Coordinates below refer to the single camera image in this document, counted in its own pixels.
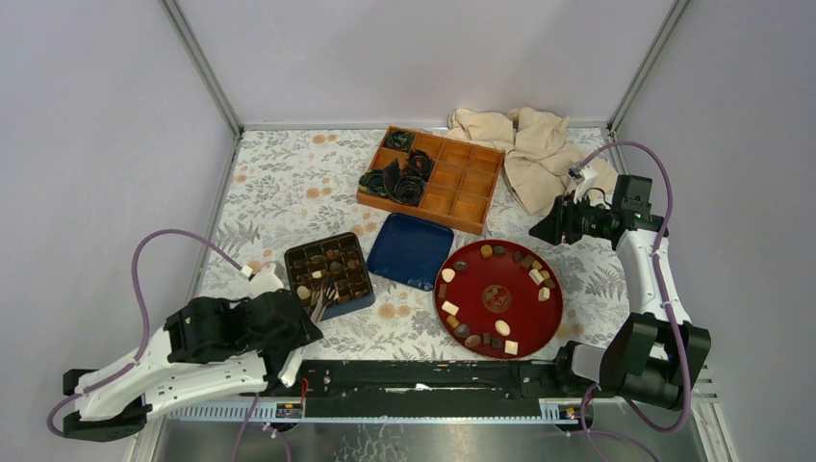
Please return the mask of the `red round tray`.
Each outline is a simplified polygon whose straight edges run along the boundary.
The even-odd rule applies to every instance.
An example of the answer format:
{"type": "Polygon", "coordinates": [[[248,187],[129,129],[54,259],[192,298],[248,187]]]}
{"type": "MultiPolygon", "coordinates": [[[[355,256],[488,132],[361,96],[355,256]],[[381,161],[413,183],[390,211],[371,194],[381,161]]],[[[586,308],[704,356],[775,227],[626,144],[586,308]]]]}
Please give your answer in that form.
{"type": "Polygon", "coordinates": [[[454,251],[434,281],[434,310],[458,346],[495,360],[531,356],[556,337],[564,296],[554,269],[521,244],[483,240],[454,251]]]}

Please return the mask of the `blue tin lid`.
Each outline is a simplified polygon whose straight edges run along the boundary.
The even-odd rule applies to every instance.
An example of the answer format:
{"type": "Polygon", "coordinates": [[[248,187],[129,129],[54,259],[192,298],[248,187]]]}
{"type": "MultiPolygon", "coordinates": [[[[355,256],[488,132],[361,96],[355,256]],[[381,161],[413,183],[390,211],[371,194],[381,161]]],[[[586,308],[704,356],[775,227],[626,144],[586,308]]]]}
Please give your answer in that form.
{"type": "Polygon", "coordinates": [[[393,213],[386,217],[367,258],[369,272],[431,292],[447,259],[453,231],[440,224],[393,213]]]}

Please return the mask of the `silver serving tongs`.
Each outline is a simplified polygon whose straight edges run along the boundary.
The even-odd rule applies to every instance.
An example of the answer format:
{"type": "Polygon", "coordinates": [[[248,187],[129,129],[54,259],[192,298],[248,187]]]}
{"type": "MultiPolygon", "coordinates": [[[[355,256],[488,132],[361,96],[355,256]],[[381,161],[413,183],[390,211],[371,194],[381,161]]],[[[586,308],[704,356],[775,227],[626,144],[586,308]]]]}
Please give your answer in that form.
{"type": "MultiPolygon", "coordinates": [[[[335,279],[335,276],[326,276],[320,283],[319,295],[312,314],[310,315],[310,320],[314,324],[317,324],[322,320],[326,308],[335,300],[337,296],[338,290],[335,279]]],[[[280,383],[286,388],[291,388],[296,382],[297,374],[304,359],[306,350],[313,342],[314,341],[311,341],[306,346],[300,346],[289,353],[283,367],[277,375],[280,383]]]]}

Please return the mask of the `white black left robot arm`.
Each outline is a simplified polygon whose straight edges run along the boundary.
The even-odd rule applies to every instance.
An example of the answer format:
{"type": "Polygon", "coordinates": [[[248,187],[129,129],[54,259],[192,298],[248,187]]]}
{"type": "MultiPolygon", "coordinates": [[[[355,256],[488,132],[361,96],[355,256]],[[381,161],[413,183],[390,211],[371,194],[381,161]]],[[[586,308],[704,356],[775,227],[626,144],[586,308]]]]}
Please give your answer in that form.
{"type": "Polygon", "coordinates": [[[241,394],[297,386],[306,346],[322,339],[324,304],[308,310],[286,290],[238,299],[201,296],[166,319],[129,356],[102,370],[64,373],[72,412],[58,434],[111,442],[172,411],[241,394]]]}

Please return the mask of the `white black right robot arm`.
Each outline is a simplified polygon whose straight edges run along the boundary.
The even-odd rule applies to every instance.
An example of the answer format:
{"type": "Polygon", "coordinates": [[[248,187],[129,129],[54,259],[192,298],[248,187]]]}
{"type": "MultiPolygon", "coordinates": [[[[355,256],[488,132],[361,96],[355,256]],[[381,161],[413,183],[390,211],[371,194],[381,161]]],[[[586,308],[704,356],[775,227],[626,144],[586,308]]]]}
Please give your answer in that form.
{"type": "Polygon", "coordinates": [[[561,395],[574,397],[590,383],[613,396],[679,411],[711,349],[708,330],[684,311],[668,262],[665,219],[651,211],[652,181],[618,178],[610,203],[589,198],[596,176],[575,173],[576,188],[554,199],[529,234],[548,244],[584,237],[607,240],[624,270],[630,313],[611,343],[600,348],[570,341],[559,348],[551,374],[561,395]]]}

